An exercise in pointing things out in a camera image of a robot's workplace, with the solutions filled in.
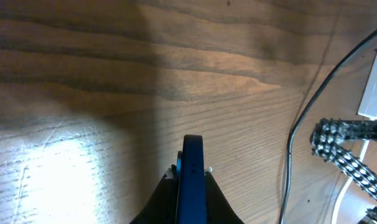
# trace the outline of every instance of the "brown wood plank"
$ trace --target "brown wood plank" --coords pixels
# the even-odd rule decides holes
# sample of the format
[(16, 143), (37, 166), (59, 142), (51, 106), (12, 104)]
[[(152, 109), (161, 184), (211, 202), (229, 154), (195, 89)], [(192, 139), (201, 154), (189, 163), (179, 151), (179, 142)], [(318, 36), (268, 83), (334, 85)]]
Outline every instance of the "brown wood plank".
[[(0, 223), (128, 223), (185, 134), (245, 223), (275, 223), (302, 100), (376, 27), (377, 0), (0, 1)], [(375, 48), (300, 128), (287, 223), (328, 223), (343, 179), (309, 136), (358, 118)]]

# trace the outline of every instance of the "thin wire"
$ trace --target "thin wire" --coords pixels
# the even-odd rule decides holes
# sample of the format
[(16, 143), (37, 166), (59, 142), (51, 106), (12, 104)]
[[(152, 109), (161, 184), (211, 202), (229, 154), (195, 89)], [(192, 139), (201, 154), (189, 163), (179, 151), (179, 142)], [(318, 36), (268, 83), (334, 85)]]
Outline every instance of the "thin wire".
[(342, 65), (362, 46), (364, 46), (368, 41), (370, 41), (373, 37), (377, 36), (377, 29), (372, 32), (368, 37), (366, 37), (364, 40), (362, 40), (355, 48), (353, 48), (349, 54), (347, 54), (333, 69), (332, 71), (327, 75), (325, 80), (321, 83), (319, 89), (314, 93), (314, 95), (311, 97), (309, 102), (307, 103), (306, 107), (301, 112), (300, 116), (296, 120), (295, 124), (289, 131), (288, 140), (287, 140), (287, 154), (286, 154), (286, 179), (285, 179), (285, 189), (283, 194), (283, 199), (281, 203), (280, 208), (280, 214), (279, 214), (279, 224), (284, 223), (284, 216), (287, 208), (288, 203), (288, 196), (289, 191), (291, 190), (291, 173), (292, 173), (292, 145), (294, 143), (294, 137), (296, 135), (296, 132), (299, 128), (299, 126), (302, 124), (305, 116), (309, 112), (310, 108), (313, 106), (316, 99), (321, 95), (321, 92), (325, 89), (325, 87), (328, 85), (328, 83), (331, 81), (331, 79), (335, 76), (335, 74), (338, 72), (338, 70), (342, 67)]
[[(363, 141), (363, 144), (361, 145), (360, 153), (358, 156), (358, 159), (360, 162), (363, 162), (363, 159), (365, 157), (365, 153), (367, 151), (368, 144), (370, 143), (370, 140), (365, 140)], [(339, 190), (338, 197), (333, 205), (332, 209), (332, 216), (331, 216), (331, 224), (337, 224), (338, 220), (338, 213), (339, 213), (339, 208), (342, 203), (343, 197), (345, 196), (346, 191), (348, 190), (351, 182), (353, 179), (351, 177), (348, 177), (345, 183), (342, 185), (342, 187)]]

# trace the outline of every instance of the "wooden surface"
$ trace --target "wooden surface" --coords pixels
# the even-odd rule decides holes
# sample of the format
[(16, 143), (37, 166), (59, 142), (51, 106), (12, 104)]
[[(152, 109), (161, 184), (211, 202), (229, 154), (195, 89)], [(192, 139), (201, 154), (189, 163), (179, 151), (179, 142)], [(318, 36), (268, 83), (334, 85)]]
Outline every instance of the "wooden surface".
[[(128, 223), (185, 134), (203, 135), (245, 223), (275, 223), (292, 120), (375, 28), (377, 0), (0, 1), (0, 223)], [(376, 48), (299, 129), (286, 223), (329, 222), (343, 177), (309, 136), (323, 117), (361, 119)], [(354, 191), (339, 223), (374, 203)]]

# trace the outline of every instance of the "white cord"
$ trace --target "white cord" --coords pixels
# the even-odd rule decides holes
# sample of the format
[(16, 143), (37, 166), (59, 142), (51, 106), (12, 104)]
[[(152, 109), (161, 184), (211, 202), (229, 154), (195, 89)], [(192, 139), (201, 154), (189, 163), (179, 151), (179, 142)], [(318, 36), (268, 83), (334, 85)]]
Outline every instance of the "white cord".
[[(360, 154), (358, 156), (358, 159), (360, 160), (360, 162), (363, 162), (365, 153), (367, 151), (368, 143), (370, 143), (370, 140), (365, 140), (363, 141), (363, 144), (361, 145)], [(342, 185), (342, 187), (339, 190), (338, 197), (333, 205), (331, 224), (337, 224), (340, 204), (342, 203), (343, 196), (345, 196), (345, 193), (348, 190), (349, 185), (351, 184), (352, 181), (353, 179), (351, 177), (348, 177), (346, 182)]]

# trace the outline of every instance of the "black cord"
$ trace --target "black cord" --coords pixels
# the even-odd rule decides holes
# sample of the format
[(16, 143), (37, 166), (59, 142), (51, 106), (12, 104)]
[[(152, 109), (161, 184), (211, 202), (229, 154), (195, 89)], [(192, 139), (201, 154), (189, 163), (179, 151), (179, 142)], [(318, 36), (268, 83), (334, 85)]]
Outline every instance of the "black cord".
[(288, 135), (288, 141), (287, 141), (287, 154), (286, 154), (286, 184), (285, 184), (285, 191), (284, 191), (284, 198), (282, 199), (281, 208), (280, 208), (280, 216), (279, 216), (279, 224), (284, 223), (284, 215), (287, 208), (288, 203), (288, 196), (289, 191), (291, 189), (291, 172), (292, 172), (292, 145), (294, 143), (294, 137), (296, 135), (296, 132), (299, 128), (299, 126), (302, 124), (305, 116), (310, 110), (310, 107), (313, 106), (314, 102), (317, 100), (317, 98), (321, 95), (321, 92), (325, 89), (325, 87), (328, 85), (328, 83), (331, 81), (331, 79), (335, 76), (337, 71), (342, 67), (342, 65), (362, 46), (364, 46), (368, 41), (370, 41), (373, 37), (377, 36), (377, 29), (372, 32), (368, 37), (366, 37), (364, 40), (362, 40), (353, 50), (349, 52), (336, 66), (333, 68), (333, 70), (328, 74), (328, 76), (325, 78), (323, 83), (321, 83), (319, 89), (314, 93), (312, 98), (307, 103), (306, 107), (301, 112), (300, 116), (296, 120), (295, 124), (289, 131)]

